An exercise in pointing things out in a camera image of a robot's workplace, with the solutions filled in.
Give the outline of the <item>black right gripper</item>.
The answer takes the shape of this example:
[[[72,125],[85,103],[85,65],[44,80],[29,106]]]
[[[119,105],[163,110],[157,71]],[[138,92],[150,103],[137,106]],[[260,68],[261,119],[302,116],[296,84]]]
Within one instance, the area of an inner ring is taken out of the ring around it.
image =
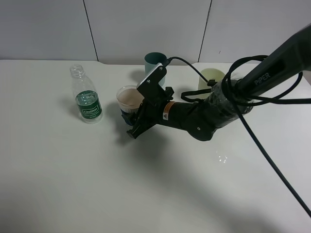
[[[153,106],[144,99],[137,110],[131,113],[122,111],[122,118],[130,126],[127,134],[131,138],[136,139],[155,125],[177,129],[177,121],[170,119],[170,111],[177,104],[176,101],[171,101],[173,100],[173,94],[174,90],[172,87],[165,87],[162,103]]]

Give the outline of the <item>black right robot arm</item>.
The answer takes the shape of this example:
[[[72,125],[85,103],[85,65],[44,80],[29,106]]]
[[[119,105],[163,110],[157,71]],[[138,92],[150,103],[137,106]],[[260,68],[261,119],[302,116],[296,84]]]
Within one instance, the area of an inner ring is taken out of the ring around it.
[[[295,33],[270,55],[253,56],[253,60],[259,64],[245,77],[232,80],[227,73],[219,82],[207,81],[207,89],[182,93],[180,102],[173,100],[171,87],[159,85],[171,60],[158,63],[137,85],[137,91],[143,95],[139,109],[122,114],[131,126],[128,134],[137,138],[154,125],[163,125],[187,131],[197,140],[209,141],[217,129],[249,113],[254,106],[310,103],[310,99],[287,99],[286,93],[273,98],[263,96],[293,75],[302,76],[303,71],[310,70],[310,26]]]

